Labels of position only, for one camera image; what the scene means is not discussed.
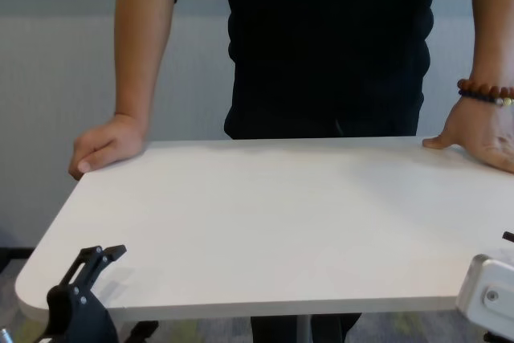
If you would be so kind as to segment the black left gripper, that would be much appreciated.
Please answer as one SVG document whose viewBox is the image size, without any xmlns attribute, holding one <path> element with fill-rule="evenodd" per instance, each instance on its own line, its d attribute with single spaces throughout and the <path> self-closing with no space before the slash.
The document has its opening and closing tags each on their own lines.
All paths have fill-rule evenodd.
<svg viewBox="0 0 514 343">
<path fill-rule="evenodd" d="M 81 249 L 66 274 L 47 294 L 49 317 L 40 342 L 118 342 L 107 309 L 92 293 L 100 273 L 127 251 L 125 245 Z M 151 337 L 158 321 L 140 321 L 130 337 Z"/>
</svg>

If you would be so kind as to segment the person's right hand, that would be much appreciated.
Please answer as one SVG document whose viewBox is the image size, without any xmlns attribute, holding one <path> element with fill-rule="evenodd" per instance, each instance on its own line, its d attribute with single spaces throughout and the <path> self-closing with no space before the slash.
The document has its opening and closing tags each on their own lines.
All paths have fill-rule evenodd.
<svg viewBox="0 0 514 343">
<path fill-rule="evenodd" d="M 143 149 L 147 128 L 136 118 L 115 114 L 75 139 L 68 173 L 79 181 L 89 172 L 136 156 Z"/>
</svg>

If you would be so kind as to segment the person's left hand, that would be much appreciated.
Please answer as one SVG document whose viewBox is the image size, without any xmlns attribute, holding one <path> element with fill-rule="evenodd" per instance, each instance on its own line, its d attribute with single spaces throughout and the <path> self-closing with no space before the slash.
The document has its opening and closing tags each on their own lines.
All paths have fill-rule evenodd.
<svg viewBox="0 0 514 343">
<path fill-rule="evenodd" d="M 509 107 L 462 97 L 450 111 L 442 132 L 426 138 L 428 149 L 458 145 L 470 156 L 498 170 L 513 172 L 513 113 Z"/>
</svg>

